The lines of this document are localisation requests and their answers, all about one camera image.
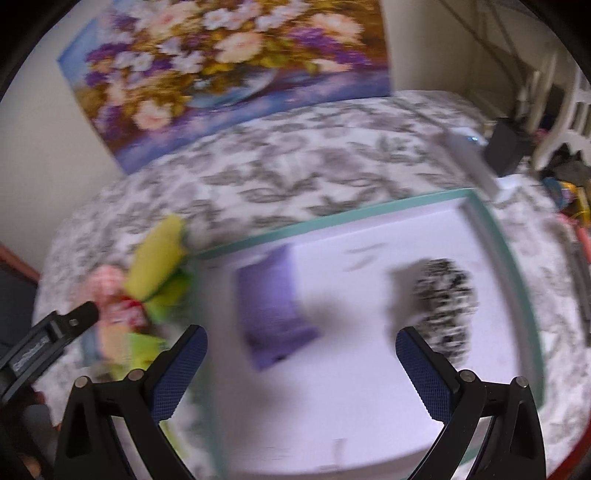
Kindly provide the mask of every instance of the black and white sponge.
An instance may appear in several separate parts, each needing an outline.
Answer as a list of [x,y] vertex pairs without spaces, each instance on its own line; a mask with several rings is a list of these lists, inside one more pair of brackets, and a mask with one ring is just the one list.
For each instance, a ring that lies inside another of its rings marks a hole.
[[453,260],[430,260],[421,269],[414,294],[429,312],[416,326],[419,334],[453,365],[461,364],[469,351],[469,319],[478,308],[470,274]]

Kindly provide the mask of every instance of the floral painting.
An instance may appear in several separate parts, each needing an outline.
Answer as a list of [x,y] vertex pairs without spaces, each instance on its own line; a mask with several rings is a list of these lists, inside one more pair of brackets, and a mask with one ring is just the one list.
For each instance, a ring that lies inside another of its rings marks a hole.
[[115,0],[60,66],[127,173],[240,122],[391,88],[379,0]]

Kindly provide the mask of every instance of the floral bedspread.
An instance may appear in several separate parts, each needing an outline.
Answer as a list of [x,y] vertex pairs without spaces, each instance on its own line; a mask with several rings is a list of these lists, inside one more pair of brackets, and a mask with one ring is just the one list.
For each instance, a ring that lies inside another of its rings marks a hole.
[[[153,161],[63,222],[43,270],[34,321],[52,310],[67,312],[73,289],[97,265],[128,266],[148,230],[170,212],[186,219],[197,249],[371,203],[473,186],[449,162],[441,128],[417,111],[453,127],[480,128],[483,121],[454,94],[407,91],[277,113]],[[591,408],[589,355],[564,241],[551,200],[525,171],[513,197],[489,207],[537,314],[546,385],[540,419],[550,473],[580,438]],[[36,385],[56,423],[73,381],[84,373],[80,359],[75,342]],[[191,471],[215,476],[198,406],[184,398],[172,428]],[[465,466],[460,470],[467,473]]]

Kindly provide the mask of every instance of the black device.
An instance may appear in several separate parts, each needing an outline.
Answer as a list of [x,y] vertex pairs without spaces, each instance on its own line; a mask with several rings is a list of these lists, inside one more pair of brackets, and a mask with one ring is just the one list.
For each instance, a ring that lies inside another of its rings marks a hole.
[[525,155],[533,152],[531,137],[518,123],[498,118],[495,130],[484,149],[484,160],[498,177],[515,173]]

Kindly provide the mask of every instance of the blue gripper pad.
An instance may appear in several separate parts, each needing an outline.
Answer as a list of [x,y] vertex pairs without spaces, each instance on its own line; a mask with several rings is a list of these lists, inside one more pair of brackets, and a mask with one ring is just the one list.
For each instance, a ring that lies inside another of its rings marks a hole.
[[453,413],[452,392],[405,330],[400,330],[396,336],[396,355],[431,418],[447,424]]
[[[187,339],[186,336],[190,333],[189,329],[174,344],[172,349],[160,354],[176,354],[176,356],[152,389],[151,413],[152,418],[157,423],[173,416],[174,410],[177,408],[185,390],[189,387],[207,353],[207,333],[205,329],[202,327],[195,328],[192,335]],[[178,351],[177,346],[179,344],[181,344],[181,348]]]

